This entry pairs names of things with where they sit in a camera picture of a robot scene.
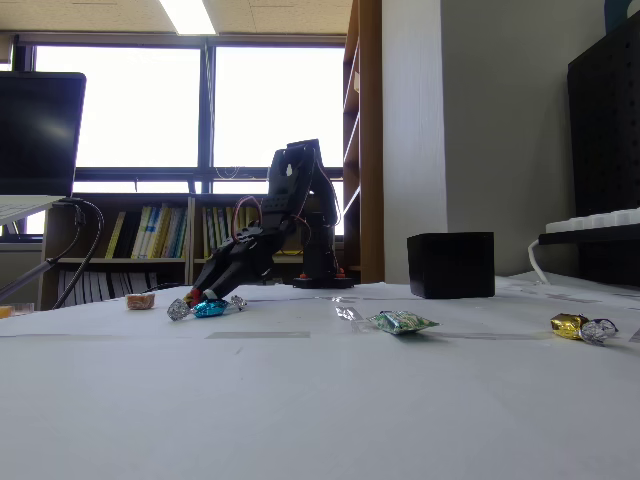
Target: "ceiling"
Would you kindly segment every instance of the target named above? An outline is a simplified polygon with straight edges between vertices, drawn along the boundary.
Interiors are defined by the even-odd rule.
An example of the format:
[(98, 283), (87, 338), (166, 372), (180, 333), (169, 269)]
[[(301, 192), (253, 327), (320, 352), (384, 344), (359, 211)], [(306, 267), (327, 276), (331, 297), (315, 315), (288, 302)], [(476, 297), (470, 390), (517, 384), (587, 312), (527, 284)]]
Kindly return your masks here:
[[(203, 0), (218, 33), (347, 33), (352, 0)], [(0, 0), (0, 31), (174, 32), (159, 0)]]

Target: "green candy wrapper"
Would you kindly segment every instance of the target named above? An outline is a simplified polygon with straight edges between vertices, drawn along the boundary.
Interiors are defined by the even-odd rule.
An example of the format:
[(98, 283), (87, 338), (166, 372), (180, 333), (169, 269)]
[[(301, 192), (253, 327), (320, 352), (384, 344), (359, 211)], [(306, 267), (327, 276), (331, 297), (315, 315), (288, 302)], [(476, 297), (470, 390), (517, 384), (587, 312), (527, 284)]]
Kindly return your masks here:
[(385, 332), (394, 335), (419, 332), (425, 328), (437, 327), (440, 324), (422, 318), (411, 312), (380, 312), (380, 315), (368, 319)]

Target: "black box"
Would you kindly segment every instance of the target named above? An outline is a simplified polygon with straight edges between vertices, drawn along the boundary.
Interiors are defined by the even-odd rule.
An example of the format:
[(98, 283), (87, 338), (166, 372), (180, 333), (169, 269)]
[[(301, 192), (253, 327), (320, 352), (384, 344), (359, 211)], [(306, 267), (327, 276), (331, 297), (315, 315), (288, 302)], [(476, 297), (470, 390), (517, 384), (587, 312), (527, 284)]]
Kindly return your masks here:
[(411, 293), (423, 298), (493, 297), (493, 233), (425, 233), (407, 239)]

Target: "silver candy wrapper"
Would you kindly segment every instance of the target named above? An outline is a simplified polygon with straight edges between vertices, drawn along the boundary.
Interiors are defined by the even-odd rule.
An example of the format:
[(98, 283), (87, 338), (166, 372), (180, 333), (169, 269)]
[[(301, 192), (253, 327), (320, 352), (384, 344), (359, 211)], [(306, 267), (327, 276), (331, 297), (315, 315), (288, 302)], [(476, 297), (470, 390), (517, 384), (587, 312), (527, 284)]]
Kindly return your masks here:
[(167, 315), (169, 315), (169, 318), (174, 322), (187, 318), (190, 314), (191, 308), (189, 308), (187, 302), (180, 298), (169, 305), (169, 309), (167, 310)]
[(602, 347), (604, 341), (616, 333), (618, 329), (611, 320), (600, 319), (583, 325), (580, 329), (580, 338), (591, 345)]
[(235, 305), (236, 307), (238, 307), (238, 310), (240, 311), (242, 311), (244, 307), (247, 306), (247, 302), (237, 295), (234, 295), (233, 297), (231, 297), (231, 300), (229, 300), (229, 303), (231, 305)]

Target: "ceiling light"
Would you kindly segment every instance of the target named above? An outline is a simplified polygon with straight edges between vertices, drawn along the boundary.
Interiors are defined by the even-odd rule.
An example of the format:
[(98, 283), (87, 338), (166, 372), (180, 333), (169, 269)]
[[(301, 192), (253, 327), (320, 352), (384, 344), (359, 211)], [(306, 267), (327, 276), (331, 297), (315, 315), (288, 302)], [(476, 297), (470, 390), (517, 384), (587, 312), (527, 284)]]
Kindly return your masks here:
[(179, 35), (214, 35), (202, 0), (160, 0)]

